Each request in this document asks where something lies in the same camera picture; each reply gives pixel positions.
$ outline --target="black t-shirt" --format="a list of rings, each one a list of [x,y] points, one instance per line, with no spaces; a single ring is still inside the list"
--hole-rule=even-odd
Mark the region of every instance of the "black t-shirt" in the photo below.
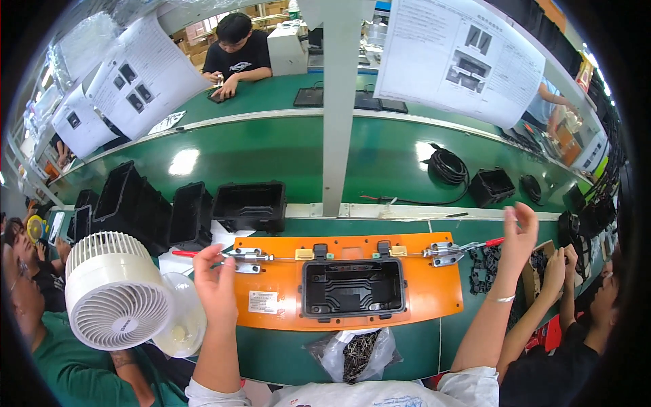
[[[513,361],[499,388],[500,407],[568,405],[599,360],[599,354],[583,343],[587,333],[574,322],[552,356],[523,356]]]
[[[63,289],[65,282],[57,275],[57,272],[49,261],[38,262],[38,273],[32,277],[40,288],[41,294],[45,297],[45,310],[53,313],[66,311],[66,298]]]
[[[254,30],[244,47],[234,53],[224,51],[217,42],[213,43],[208,48],[203,72],[219,71],[226,80],[236,72],[250,71],[263,66],[271,68],[269,47],[267,47],[268,35],[264,31]]]

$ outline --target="logo on t-shirt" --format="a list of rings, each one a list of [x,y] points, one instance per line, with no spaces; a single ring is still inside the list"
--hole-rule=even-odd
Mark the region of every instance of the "logo on t-shirt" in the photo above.
[[[233,72],[239,72],[241,70],[244,70],[247,68],[247,66],[251,66],[252,64],[249,62],[240,62],[236,63],[235,65],[231,66],[229,70],[232,70]]]
[[[57,275],[50,274],[52,276],[52,281],[54,282],[54,287],[59,290],[63,291],[63,279]]]

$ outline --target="silver bracelet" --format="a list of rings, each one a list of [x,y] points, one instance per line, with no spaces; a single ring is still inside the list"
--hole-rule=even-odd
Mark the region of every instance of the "silver bracelet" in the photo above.
[[[506,297],[506,298],[496,298],[493,301],[495,302],[511,302],[513,299],[516,297],[515,294],[513,294],[511,297]]]

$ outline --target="black cable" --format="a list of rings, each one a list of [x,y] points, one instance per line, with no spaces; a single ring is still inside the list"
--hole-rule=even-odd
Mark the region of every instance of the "black cable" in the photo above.
[[[470,186],[470,174],[468,173],[468,168],[465,166],[465,163],[450,150],[441,148],[439,145],[434,143],[430,143],[430,145],[434,147],[436,151],[430,156],[429,160],[424,161],[424,163],[427,163],[428,170],[437,175],[445,184],[454,186],[465,184],[464,191],[461,195],[445,202],[424,202],[398,197],[380,197],[378,198],[378,204],[381,204],[382,202],[391,202],[395,199],[395,202],[424,206],[438,206],[455,203],[465,196],[468,192],[468,187]]]

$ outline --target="fan grille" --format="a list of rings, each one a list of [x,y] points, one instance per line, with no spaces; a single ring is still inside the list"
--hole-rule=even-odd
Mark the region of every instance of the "fan grille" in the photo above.
[[[135,255],[150,259],[149,252],[141,242],[121,232],[97,232],[80,240],[68,256],[66,278],[83,262],[93,257],[112,253]]]
[[[169,301],[163,288],[123,282],[88,293],[71,313],[71,325],[87,345],[119,350],[145,342],[166,322]]]

